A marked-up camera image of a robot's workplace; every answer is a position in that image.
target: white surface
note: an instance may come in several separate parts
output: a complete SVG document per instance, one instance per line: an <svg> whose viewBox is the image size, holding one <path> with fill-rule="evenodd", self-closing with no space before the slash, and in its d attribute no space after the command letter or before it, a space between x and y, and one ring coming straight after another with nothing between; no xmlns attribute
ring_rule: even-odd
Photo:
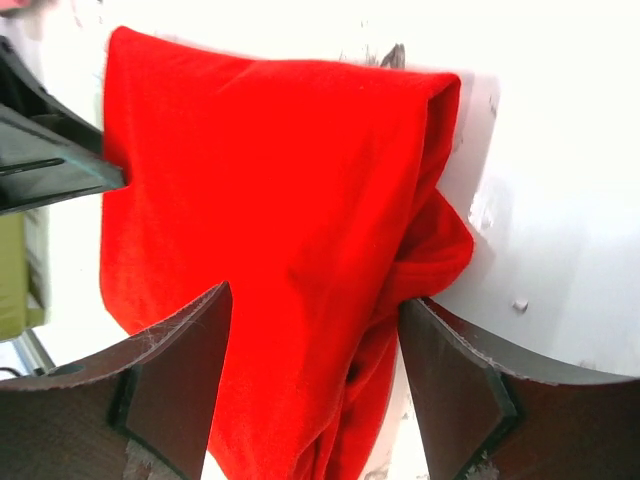
<svg viewBox="0 0 640 480"><path fill-rule="evenodd" d="M284 0L189 0L180 3L179 14L175 2L105 2L102 23L89 7L84 10L82 30L69 15L68 0L59 0L57 13L25 29L46 37L44 46L34 48L30 40L22 46L36 73L46 65L39 74L52 93L97 123L94 74L117 23L278 58L342 54L357 60L367 49L380 55L403 42L410 65L473 71L462 108L467 120L440 185L476 230L478 247L471 268L439 301L534 351L602 370L640 372L634 300L640 282L640 69L633 60L640 30L633 2L540 1L522 11L521 4L503 1L329 1L310 7ZM501 98L489 148L495 76ZM47 346L60 361L103 348L123 333L98 293L99 198L50 211L54 321L43 331L49 329ZM514 301L528 302L524 314L512 308ZM424 478L407 393L406 377L397 375L363 478L384 478L387 465L387 478ZM405 411L408 422L399 422ZM409 448L415 453L410 461ZM215 471L209 460L205 478L220 478Z"/></svg>

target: screw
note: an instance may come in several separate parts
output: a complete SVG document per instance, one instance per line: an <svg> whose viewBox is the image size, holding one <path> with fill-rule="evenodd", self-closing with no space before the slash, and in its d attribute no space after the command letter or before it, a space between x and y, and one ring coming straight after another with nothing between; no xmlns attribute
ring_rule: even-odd
<svg viewBox="0 0 640 480"><path fill-rule="evenodd" d="M529 300L518 298L511 304L511 306L518 313L524 313L527 311L527 308L529 308Z"/></svg>

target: fabric fold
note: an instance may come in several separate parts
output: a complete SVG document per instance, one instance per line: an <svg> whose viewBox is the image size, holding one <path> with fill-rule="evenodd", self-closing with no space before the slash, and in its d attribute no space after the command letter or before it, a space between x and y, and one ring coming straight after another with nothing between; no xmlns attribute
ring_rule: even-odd
<svg viewBox="0 0 640 480"><path fill-rule="evenodd" d="M472 254L436 190L459 90L449 73L113 33L105 157L130 185L104 195L104 303L133 334L230 282L209 442L229 479L361 473L391 387L398 305L446 288Z"/></svg>

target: red towel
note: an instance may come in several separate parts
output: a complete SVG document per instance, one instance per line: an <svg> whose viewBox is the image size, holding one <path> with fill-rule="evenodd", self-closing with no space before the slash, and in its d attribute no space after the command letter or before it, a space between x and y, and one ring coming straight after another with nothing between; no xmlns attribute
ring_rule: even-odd
<svg viewBox="0 0 640 480"><path fill-rule="evenodd" d="M105 156L131 184L104 196L102 294L135 333L230 281L209 444L229 479L361 473L397 306L447 287L471 256L435 189L459 88L453 74L113 34Z"/></svg>

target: green object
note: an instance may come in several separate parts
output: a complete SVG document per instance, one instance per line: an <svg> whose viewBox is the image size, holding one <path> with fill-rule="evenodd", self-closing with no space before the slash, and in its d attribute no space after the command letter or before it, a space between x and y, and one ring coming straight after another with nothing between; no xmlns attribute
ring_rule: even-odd
<svg viewBox="0 0 640 480"><path fill-rule="evenodd" d="M29 268L24 216L0 215L0 341L44 323L44 311L29 307Z"/></svg>

